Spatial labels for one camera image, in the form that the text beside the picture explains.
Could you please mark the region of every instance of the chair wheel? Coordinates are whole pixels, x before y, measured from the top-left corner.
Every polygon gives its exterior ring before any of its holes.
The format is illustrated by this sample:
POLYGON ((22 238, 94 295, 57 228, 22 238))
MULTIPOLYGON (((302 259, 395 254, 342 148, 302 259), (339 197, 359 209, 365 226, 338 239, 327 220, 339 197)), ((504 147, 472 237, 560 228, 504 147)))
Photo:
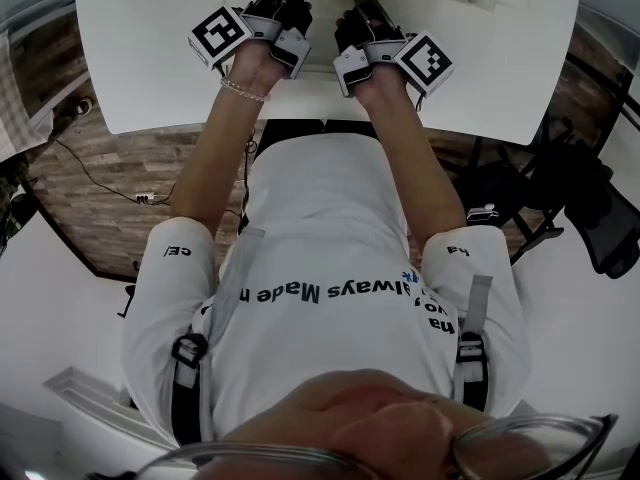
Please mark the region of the chair wheel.
POLYGON ((611 167, 609 167, 608 165, 603 165, 600 168, 600 173, 602 174, 603 179, 606 181, 611 181, 611 178, 613 178, 613 169, 611 169, 611 167))
POLYGON ((91 98, 82 98, 76 105, 76 111, 79 116, 86 116, 93 109, 93 101, 91 98))

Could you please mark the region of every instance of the bracelet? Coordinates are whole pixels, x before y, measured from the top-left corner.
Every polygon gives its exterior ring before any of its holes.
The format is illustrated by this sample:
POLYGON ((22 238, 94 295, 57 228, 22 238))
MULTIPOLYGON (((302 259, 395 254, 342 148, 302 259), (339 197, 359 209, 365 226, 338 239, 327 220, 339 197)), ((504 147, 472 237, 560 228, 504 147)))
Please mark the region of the bracelet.
POLYGON ((249 98, 250 100, 260 101, 262 103, 264 103, 265 101, 269 101, 268 94, 266 96, 251 94, 250 92, 247 92, 244 87, 231 82, 226 76, 220 79, 220 85, 225 89, 229 89, 230 91, 235 92, 236 94, 239 94, 240 96, 243 96, 245 98, 249 98))

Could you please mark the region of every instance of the wrist-mounted device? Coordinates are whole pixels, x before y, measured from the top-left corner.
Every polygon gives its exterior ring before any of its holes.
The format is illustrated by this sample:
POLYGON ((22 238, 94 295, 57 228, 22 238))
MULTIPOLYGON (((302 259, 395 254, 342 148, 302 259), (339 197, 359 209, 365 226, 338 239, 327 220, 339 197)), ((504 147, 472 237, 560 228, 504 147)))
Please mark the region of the wrist-mounted device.
POLYGON ((453 72, 453 63, 426 33, 405 34, 393 24, 378 0, 356 4, 335 33, 340 55, 333 61, 342 94, 369 79, 376 64, 402 69, 407 81, 424 97, 453 72))
POLYGON ((304 0, 256 0, 244 10, 223 4, 189 34, 189 45, 209 69, 220 66, 247 39, 269 42, 271 57, 295 78, 311 46, 311 13, 304 0))

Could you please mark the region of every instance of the electrical outlet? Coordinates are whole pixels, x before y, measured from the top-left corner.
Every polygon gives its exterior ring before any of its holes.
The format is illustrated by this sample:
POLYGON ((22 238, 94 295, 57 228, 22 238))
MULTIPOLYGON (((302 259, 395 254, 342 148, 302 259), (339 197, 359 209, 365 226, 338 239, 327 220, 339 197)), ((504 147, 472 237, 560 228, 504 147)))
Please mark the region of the electrical outlet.
POLYGON ((155 192, 139 192, 136 194, 136 201, 140 203, 148 203, 156 198, 155 192))

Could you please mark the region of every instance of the black pants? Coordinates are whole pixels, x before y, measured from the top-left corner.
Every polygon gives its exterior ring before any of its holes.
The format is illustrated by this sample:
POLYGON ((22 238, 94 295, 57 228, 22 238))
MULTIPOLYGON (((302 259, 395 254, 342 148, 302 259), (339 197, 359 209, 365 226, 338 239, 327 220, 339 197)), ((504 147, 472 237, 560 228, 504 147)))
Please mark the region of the black pants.
POLYGON ((367 121, 327 121, 324 124, 320 119, 269 119, 255 158, 277 142, 321 133, 358 133, 378 140, 373 125, 367 121))

